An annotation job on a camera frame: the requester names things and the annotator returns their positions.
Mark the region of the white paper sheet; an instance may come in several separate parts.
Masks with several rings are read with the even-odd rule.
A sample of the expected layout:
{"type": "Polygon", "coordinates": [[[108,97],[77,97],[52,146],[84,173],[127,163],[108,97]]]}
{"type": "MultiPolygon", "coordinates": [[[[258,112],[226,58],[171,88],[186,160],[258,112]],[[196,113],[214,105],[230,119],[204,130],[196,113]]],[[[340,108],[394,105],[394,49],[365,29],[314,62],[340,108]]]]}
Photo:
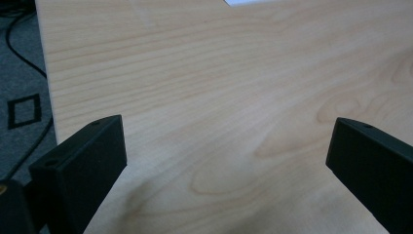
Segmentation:
{"type": "Polygon", "coordinates": [[[236,7],[236,6],[243,6],[243,5],[250,5],[259,2],[260,0],[224,0],[229,6],[236,7]]]}

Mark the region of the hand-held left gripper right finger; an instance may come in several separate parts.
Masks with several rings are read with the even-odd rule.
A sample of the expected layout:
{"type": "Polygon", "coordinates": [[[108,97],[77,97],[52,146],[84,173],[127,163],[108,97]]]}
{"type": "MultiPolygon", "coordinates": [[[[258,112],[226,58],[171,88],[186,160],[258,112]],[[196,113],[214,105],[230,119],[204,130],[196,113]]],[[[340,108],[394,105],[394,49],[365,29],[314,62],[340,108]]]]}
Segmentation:
{"type": "Polygon", "coordinates": [[[391,234],[413,234],[413,146],[338,118],[326,166],[391,234]]]}

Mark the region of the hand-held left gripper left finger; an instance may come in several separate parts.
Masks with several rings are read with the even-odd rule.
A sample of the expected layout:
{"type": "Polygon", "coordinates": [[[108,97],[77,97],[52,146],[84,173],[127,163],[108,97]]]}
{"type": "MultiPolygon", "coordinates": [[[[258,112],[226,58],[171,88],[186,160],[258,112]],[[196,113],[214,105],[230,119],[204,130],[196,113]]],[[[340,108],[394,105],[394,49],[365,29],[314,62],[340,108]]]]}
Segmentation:
{"type": "Polygon", "coordinates": [[[51,234],[83,234],[126,165],[120,115],[91,122],[33,163],[51,234]]]}

